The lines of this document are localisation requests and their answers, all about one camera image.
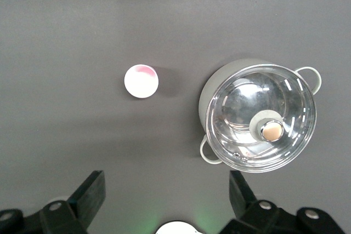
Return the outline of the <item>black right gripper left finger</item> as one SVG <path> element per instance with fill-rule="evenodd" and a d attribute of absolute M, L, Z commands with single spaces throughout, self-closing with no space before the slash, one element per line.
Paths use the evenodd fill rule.
<path fill-rule="evenodd" d="M 1 233 L 87 233 L 105 198 L 104 172 L 95 170 L 68 199 L 49 202 L 29 216 L 20 209 L 1 210 Z"/>

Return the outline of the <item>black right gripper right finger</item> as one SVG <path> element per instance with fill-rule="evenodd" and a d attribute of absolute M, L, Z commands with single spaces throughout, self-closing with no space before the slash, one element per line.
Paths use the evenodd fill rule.
<path fill-rule="evenodd" d="M 230 172 L 229 199 L 235 218 L 220 233 L 344 233 L 321 209 L 302 207 L 293 215 L 271 201 L 257 199 L 240 171 Z"/>

